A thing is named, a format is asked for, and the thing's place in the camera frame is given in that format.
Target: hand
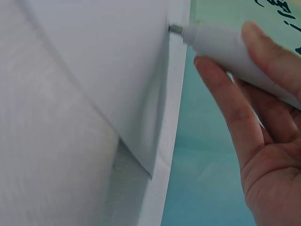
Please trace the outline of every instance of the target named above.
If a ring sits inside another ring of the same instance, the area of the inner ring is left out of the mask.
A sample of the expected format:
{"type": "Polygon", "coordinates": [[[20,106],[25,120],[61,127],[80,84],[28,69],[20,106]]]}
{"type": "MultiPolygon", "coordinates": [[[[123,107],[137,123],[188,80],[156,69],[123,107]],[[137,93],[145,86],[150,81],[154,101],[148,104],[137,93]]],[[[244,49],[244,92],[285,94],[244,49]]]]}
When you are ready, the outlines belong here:
{"type": "MultiPolygon", "coordinates": [[[[242,37],[258,67],[301,101],[301,58],[251,22],[243,25],[242,37]]],[[[301,112],[242,81],[232,83],[208,58],[197,56],[194,64],[229,127],[246,203],[257,225],[300,226],[301,112]]]]}

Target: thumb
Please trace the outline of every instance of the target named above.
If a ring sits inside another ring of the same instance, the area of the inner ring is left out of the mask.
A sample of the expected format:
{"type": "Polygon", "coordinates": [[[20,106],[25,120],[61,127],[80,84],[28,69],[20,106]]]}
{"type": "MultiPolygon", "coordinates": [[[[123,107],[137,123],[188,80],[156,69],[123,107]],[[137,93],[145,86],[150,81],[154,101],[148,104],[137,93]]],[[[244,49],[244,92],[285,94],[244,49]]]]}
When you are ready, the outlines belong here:
{"type": "Polygon", "coordinates": [[[300,101],[301,58],[277,45],[252,22],[244,23],[242,38],[255,64],[300,101]]]}

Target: fingernail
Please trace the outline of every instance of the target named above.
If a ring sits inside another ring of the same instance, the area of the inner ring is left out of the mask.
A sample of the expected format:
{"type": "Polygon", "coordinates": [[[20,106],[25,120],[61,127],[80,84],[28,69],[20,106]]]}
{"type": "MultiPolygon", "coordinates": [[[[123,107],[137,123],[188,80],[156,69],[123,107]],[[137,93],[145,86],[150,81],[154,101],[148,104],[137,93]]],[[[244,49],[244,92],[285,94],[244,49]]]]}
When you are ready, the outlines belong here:
{"type": "Polygon", "coordinates": [[[245,22],[242,27],[242,38],[245,42],[250,42],[259,39],[261,36],[265,36],[264,31],[253,22],[245,22]]]}

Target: tube nozzle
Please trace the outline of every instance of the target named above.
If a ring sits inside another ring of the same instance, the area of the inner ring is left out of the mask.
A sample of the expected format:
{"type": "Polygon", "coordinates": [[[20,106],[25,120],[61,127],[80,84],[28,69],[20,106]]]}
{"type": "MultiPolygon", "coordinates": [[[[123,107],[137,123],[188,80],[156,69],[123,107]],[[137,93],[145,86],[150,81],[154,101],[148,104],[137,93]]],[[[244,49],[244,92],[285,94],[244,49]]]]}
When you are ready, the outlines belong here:
{"type": "Polygon", "coordinates": [[[182,26],[179,26],[179,25],[176,25],[176,24],[171,24],[171,25],[169,25],[168,31],[181,36],[182,33],[183,33],[183,29],[184,28],[182,26]]]}

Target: white surface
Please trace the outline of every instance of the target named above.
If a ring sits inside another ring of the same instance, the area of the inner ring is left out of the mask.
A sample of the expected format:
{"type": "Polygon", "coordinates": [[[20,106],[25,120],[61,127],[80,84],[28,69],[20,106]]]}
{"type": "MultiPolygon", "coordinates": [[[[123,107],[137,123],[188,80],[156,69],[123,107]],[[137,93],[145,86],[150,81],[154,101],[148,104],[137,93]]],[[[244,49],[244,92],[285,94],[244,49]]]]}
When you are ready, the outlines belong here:
{"type": "MultiPolygon", "coordinates": [[[[190,1],[170,0],[168,18],[187,24],[190,1]]],[[[114,162],[104,226],[159,226],[170,175],[179,116],[186,46],[171,35],[167,71],[166,111],[152,180],[133,156],[120,145],[114,162]]]]}
{"type": "Polygon", "coordinates": [[[98,226],[117,134],[0,2],[0,225],[98,226]]]}
{"type": "MultiPolygon", "coordinates": [[[[169,0],[171,23],[188,24],[190,0],[169,0]]],[[[172,164],[175,135],[180,110],[187,47],[176,35],[170,36],[167,73],[166,109],[158,145],[153,179],[149,180],[140,212],[139,226],[161,224],[172,164]]]]}
{"type": "Polygon", "coordinates": [[[85,93],[153,173],[167,0],[25,0],[85,93]]]}

